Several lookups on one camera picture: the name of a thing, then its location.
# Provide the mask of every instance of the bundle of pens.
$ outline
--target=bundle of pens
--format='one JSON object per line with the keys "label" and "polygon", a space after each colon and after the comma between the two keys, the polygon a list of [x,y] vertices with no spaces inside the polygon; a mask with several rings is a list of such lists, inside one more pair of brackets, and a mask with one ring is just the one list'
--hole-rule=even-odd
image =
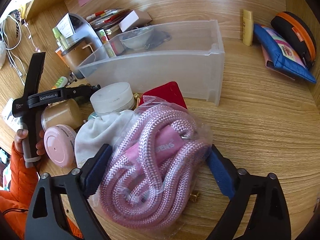
{"label": "bundle of pens", "polygon": [[88,16],[87,21],[95,31],[109,30],[118,25],[129,13],[128,9],[110,9]]}

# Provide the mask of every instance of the wooden desk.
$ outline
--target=wooden desk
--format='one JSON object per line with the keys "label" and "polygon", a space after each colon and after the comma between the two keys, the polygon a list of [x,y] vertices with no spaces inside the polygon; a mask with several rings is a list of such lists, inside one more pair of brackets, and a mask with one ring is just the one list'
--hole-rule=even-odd
{"label": "wooden desk", "polygon": [[[264,67],[261,47],[247,47],[238,39],[223,40],[226,61],[220,105],[186,98],[188,109],[211,125],[213,142],[236,167],[266,176],[274,172],[287,201],[292,238],[303,230],[313,214],[320,188],[320,115],[307,85],[293,82]],[[85,106],[83,112],[92,111]],[[70,169],[43,162],[42,172],[66,174]],[[176,239],[205,239],[223,214],[223,196],[203,164],[196,189],[198,202],[188,203],[183,228]],[[241,235],[253,209],[249,202]],[[64,198],[65,209],[70,206]],[[97,216],[112,239],[150,239]]]}

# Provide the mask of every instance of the blue pouch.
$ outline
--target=blue pouch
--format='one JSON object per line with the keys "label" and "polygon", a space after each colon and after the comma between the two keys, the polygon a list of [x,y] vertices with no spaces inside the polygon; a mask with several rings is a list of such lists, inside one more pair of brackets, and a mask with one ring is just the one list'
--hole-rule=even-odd
{"label": "blue pouch", "polygon": [[254,24],[253,32],[271,57],[275,69],[316,83],[315,77],[305,67],[299,55],[278,33],[259,24]]}

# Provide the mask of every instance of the red cloth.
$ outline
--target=red cloth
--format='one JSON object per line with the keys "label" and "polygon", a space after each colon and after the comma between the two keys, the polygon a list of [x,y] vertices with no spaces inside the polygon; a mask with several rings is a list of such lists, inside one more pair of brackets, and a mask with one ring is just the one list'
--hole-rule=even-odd
{"label": "red cloth", "polygon": [[187,109],[186,103],[184,102],[183,96],[182,96],[181,91],[179,89],[179,86],[176,82],[169,82],[163,86],[160,86],[160,87],[157,87],[157,88],[154,88],[152,90],[145,92],[142,95],[140,105],[142,105],[144,103],[143,96],[160,97],[169,103],[175,103],[175,104]]}
{"label": "red cloth", "polygon": [[[0,212],[9,208],[28,209],[38,183],[36,168],[26,168],[24,158],[15,149],[14,143],[12,143],[10,168],[12,172],[10,191],[0,190]],[[8,212],[4,215],[13,231],[22,240],[24,239],[27,215],[28,212]],[[68,222],[72,233],[83,238],[80,230],[69,219]]]}

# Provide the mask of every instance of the transparent plastic bin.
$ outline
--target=transparent plastic bin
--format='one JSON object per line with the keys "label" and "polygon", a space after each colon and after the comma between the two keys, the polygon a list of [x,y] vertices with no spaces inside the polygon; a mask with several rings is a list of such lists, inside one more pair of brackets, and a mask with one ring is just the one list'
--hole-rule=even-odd
{"label": "transparent plastic bin", "polygon": [[224,54],[217,20],[174,22],[119,34],[78,68],[91,85],[128,82],[137,93],[175,81],[184,97],[217,106]]}

